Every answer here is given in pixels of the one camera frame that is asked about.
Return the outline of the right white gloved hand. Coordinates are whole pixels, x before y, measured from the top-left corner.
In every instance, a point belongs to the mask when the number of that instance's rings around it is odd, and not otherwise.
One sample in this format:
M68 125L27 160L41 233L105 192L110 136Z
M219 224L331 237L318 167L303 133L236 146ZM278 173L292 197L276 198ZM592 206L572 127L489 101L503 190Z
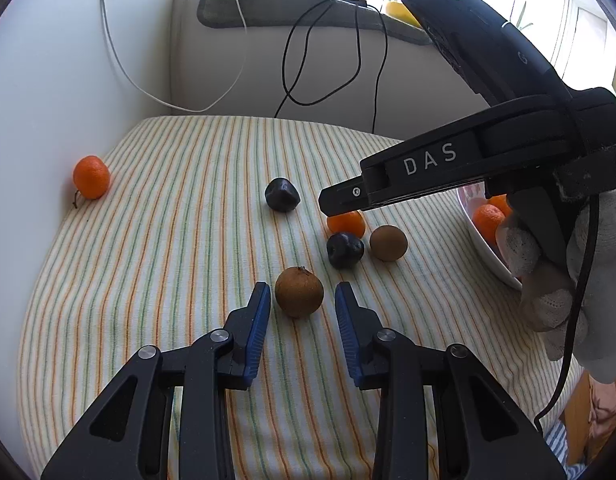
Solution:
M521 279L521 316L551 361L565 355L567 321L588 241L590 207L576 207L562 232L547 192L506 196L510 216L496 229L498 250ZM574 336L573 355L596 382L616 380L616 190L600 194L595 255Z

